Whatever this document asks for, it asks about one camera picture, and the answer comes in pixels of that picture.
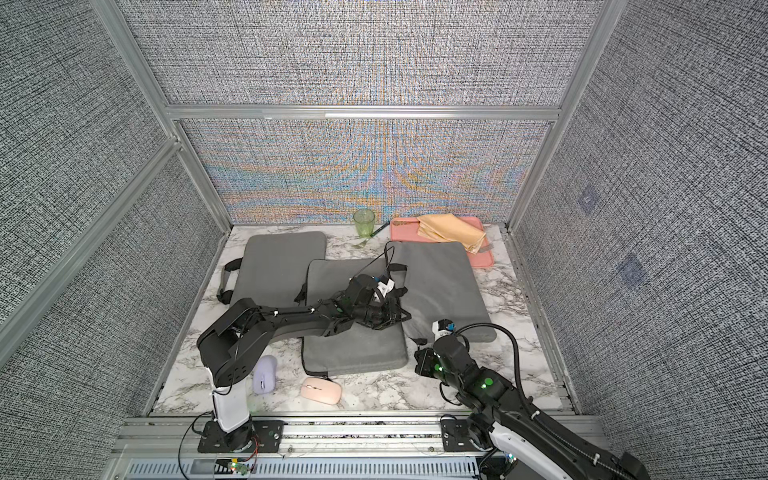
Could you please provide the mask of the grey laptop bag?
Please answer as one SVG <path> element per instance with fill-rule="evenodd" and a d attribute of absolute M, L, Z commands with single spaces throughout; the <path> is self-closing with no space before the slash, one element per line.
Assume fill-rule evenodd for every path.
<path fill-rule="evenodd" d="M 243 256 L 225 264 L 216 298 L 224 305 L 243 298 L 261 306 L 298 305 L 306 299 L 308 266 L 325 257 L 326 246 L 321 232 L 252 236 Z"/>
<path fill-rule="evenodd" d="M 461 244 L 389 241 L 386 250 L 392 265 L 406 267 L 394 277 L 407 289 L 401 297 L 402 308 L 411 314 L 402 323 L 407 338 L 430 344 L 435 339 L 433 324 L 447 319 L 458 329 L 474 324 L 465 333 L 471 343 L 496 339 L 496 331 L 484 326 L 491 318 Z"/>
<path fill-rule="evenodd" d="M 385 270 L 383 259 L 313 260 L 306 275 L 307 300 L 330 297 L 358 273 L 377 276 Z M 374 331 L 355 324 L 339 335 L 303 338 L 301 360 L 306 374 L 324 378 L 395 370 L 407 364 L 405 335 L 399 325 Z"/>

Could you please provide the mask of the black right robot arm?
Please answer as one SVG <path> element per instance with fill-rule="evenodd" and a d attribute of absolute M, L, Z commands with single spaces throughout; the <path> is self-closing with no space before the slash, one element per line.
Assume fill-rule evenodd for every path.
<path fill-rule="evenodd" d="M 415 372 L 457 391 L 471 410 L 470 437 L 482 448 L 510 454 L 544 479 L 648 479 L 629 453 L 617 457 L 569 430 L 536 407 L 510 380 L 481 367 L 455 335 L 414 354 Z"/>

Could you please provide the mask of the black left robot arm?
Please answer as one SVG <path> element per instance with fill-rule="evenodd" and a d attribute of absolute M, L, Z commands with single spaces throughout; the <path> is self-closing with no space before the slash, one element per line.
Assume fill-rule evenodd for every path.
<path fill-rule="evenodd" d="M 388 275 L 358 274 L 346 289 L 304 307 L 269 307 L 242 298 L 197 339 L 202 364 L 212 385 L 212 420 L 198 450 L 242 452 L 256 444 L 256 433 L 240 383 L 273 342 L 301 337 L 331 337 L 355 325 L 381 331 L 405 322 L 401 306 L 408 289 Z"/>

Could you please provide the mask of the pink computer mouse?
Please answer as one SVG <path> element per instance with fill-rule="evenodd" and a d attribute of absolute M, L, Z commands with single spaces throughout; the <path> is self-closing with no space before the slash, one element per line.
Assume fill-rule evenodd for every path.
<path fill-rule="evenodd" d="M 307 377 L 301 387 L 300 396 L 325 405 L 337 405 L 342 396 L 342 387 L 331 380 Z"/>

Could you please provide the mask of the lilac computer mouse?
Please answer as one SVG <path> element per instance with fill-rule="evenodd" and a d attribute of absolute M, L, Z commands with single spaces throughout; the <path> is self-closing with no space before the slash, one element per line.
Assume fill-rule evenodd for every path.
<path fill-rule="evenodd" d="M 256 363 L 252 375 L 252 391 L 256 395 L 273 392 L 277 383 L 277 359 L 272 355 L 262 356 Z"/>

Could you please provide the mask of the green pen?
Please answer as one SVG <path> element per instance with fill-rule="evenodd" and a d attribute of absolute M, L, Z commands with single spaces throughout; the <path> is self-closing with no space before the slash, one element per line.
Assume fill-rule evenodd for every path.
<path fill-rule="evenodd" d="M 371 233 L 371 235 L 370 235 L 368 238 L 369 238 L 369 239 L 373 239 L 373 238 L 375 238 L 375 237 L 376 237 L 376 236 L 377 236 L 379 233 L 381 233 L 382 231 L 384 231 L 384 230 L 385 230 L 385 229 L 386 229 L 386 228 L 387 228 L 389 225 L 390 225 L 390 222 L 389 222 L 389 221 L 388 221 L 388 222 L 386 222 L 386 223 L 384 223 L 384 224 L 383 224 L 383 225 L 381 225 L 379 228 L 377 228 L 376 230 L 374 230 L 374 231 Z"/>

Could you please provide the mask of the green plastic cup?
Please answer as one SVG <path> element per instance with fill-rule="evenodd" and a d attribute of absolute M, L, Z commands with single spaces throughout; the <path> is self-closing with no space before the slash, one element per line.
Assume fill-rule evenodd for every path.
<path fill-rule="evenodd" d="M 375 213 L 368 208 L 360 208 L 353 214 L 353 223 L 360 238 L 370 238 L 375 227 Z"/>

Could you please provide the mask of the pink tray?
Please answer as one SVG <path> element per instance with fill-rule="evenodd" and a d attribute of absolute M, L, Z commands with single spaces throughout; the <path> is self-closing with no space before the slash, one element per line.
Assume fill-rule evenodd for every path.
<path fill-rule="evenodd" d="M 479 218 L 472 216 L 461 216 L 460 219 L 473 226 L 474 228 L 485 231 Z M 418 234 L 419 221 L 415 217 L 397 217 L 389 225 L 390 239 L 392 241 L 416 242 L 416 243 L 435 243 L 435 240 Z M 489 236 L 486 236 L 477 253 L 467 253 L 470 265 L 475 269 L 490 268 L 495 264 L 492 253 L 492 242 Z"/>

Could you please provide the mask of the tan folded cloth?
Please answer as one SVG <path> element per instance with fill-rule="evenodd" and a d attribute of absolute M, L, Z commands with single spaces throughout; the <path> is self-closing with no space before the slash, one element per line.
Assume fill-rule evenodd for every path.
<path fill-rule="evenodd" d="M 471 254 L 479 252 L 486 238 L 486 233 L 453 214 L 429 214 L 417 218 L 420 237 L 438 242 L 460 243 Z"/>

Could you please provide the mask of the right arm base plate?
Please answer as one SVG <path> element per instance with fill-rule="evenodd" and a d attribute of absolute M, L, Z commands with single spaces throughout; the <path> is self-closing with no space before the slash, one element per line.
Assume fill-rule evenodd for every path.
<path fill-rule="evenodd" d="M 439 419 L 443 450 L 449 453 L 479 452 L 480 448 L 469 436 L 467 421 L 454 415 L 442 415 Z"/>

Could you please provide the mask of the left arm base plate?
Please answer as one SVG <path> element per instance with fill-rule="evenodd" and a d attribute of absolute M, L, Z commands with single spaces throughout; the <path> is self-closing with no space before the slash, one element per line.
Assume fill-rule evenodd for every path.
<path fill-rule="evenodd" d="M 284 422 L 251 420 L 232 432 L 224 432 L 216 421 L 208 421 L 198 443 L 199 453 L 277 453 Z"/>

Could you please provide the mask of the aluminium front rail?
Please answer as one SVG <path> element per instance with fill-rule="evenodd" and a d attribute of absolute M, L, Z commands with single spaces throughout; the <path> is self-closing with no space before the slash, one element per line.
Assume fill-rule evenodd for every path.
<path fill-rule="evenodd" d="M 439 419 L 464 412 L 263 413 L 284 422 L 277 453 L 199 453 L 206 417 L 166 416 L 124 421 L 105 479 L 439 479 L 477 478 L 500 468 L 497 453 L 443 450 Z"/>

